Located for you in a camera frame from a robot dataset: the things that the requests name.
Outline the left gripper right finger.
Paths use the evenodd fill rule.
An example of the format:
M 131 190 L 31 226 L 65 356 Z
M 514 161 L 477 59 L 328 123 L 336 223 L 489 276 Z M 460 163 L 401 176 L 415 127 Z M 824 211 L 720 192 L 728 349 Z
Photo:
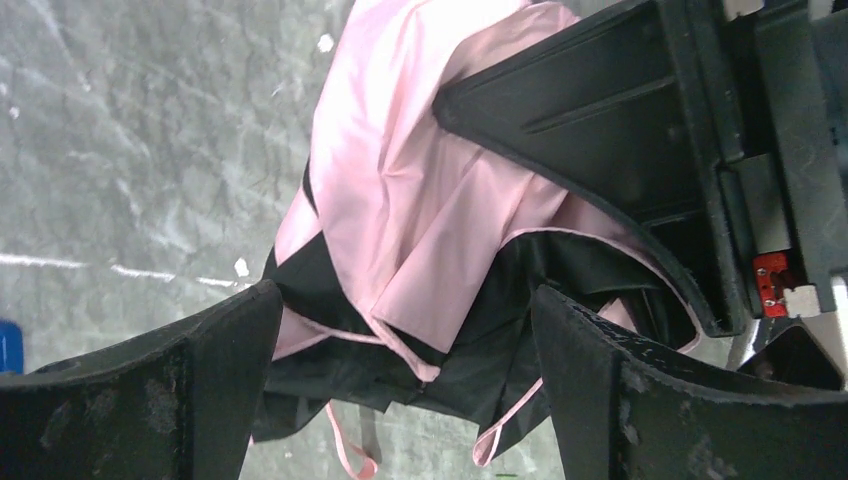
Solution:
M 569 479 L 843 479 L 847 396 L 723 370 L 549 287 L 534 338 Z

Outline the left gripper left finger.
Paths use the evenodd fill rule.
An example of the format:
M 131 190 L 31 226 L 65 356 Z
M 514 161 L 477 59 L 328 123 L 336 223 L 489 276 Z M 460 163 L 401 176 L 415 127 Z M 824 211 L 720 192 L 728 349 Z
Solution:
M 264 280 L 116 345 L 1 379 L 5 479 L 235 479 L 283 302 Z

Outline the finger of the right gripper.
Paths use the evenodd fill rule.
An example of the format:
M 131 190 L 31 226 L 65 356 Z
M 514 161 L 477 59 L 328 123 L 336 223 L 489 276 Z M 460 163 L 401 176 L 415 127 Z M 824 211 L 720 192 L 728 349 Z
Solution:
M 616 219 L 694 308 L 740 334 L 748 295 L 723 174 L 743 157 L 711 1 L 622 1 L 441 88 L 439 125 Z

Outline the pink folding umbrella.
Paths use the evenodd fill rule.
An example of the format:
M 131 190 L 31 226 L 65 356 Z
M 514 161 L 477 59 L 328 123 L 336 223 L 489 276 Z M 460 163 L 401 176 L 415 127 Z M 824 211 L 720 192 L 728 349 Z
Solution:
M 438 90 L 578 22 L 558 1 L 358 1 L 265 276 L 285 307 L 254 442 L 341 400 L 477 425 L 484 467 L 549 414 L 530 303 L 548 285 L 686 352 L 657 257 L 577 193 L 442 129 Z

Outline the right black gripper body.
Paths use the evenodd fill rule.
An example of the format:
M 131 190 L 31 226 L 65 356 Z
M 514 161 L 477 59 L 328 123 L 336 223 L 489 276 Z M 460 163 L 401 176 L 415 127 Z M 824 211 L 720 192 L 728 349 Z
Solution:
M 847 385 L 847 8 L 692 1 L 688 23 L 710 105 L 703 177 L 710 232 L 695 257 L 712 336 L 753 339 L 746 373 Z

